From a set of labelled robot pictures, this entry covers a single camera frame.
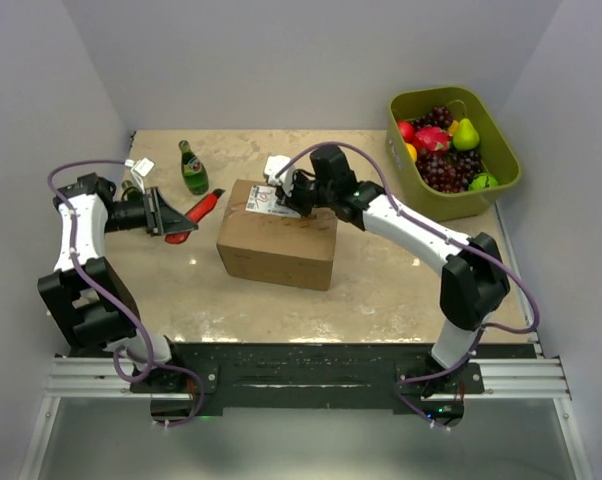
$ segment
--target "cardboard box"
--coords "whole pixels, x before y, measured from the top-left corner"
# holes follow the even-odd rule
[[[223,216],[217,249],[228,274],[312,290],[330,288],[338,222],[334,213],[316,209],[310,217],[291,218],[248,211],[254,185],[263,184],[237,180]]]

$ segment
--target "plastic container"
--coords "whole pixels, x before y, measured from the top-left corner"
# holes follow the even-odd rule
[[[465,114],[479,132],[479,152],[483,168],[494,175],[499,186],[462,193],[440,193],[425,184],[399,132],[398,120],[412,120],[427,114],[432,107],[448,105],[456,120]],[[481,103],[469,90],[460,87],[430,88],[397,95],[388,107],[390,126],[386,148],[394,158],[395,168],[407,205],[437,222],[470,217],[485,212],[504,192],[516,185],[521,166],[510,150],[499,128]]]

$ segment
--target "green pear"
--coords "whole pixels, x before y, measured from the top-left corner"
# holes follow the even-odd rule
[[[464,118],[459,122],[459,127],[452,137],[452,145],[460,152],[472,150],[479,145],[479,132],[474,129],[470,119]]]

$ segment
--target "marble table surface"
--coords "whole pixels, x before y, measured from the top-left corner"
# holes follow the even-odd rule
[[[136,299],[143,322],[176,341],[435,342],[444,321],[438,306],[439,278],[418,258],[383,238],[340,223],[327,292],[230,277],[216,249],[234,181],[260,180],[268,156],[292,156],[320,141],[341,140],[370,153],[401,198],[384,135],[328,130],[138,131],[130,158],[148,157],[156,163],[147,184],[158,185],[173,207],[185,212],[197,201],[180,175],[177,143],[182,139],[204,162],[210,188],[227,190],[215,211],[182,245],[169,245],[143,231],[106,237],[108,260]],[[364,159],[354,153],[348,159],[359,179],[376,180]],[[301,165],[308,168],[309,159]],[[446,225],[470,235],[481,231],[492,235],[505,256],[494,210]],[[514,292],[493,320],[524,325]],[[486,342],[526,340],[500,331],[484,336]]]

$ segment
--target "yellow fruit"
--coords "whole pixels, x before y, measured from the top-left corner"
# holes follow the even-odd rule
[[[457,129],[459,128],[459,122],[456,120],[452,120],[452,124],[448,127],[448,133],[450,135],[454,135],[457,133]]]
[[[416,162],[417,161],[417,149],[414,148],[414,145],[412,145],[411,143],[406,143],[405,146],[408,147],[408,153],[410,154],[410,158],[412,159],[412,161]]]

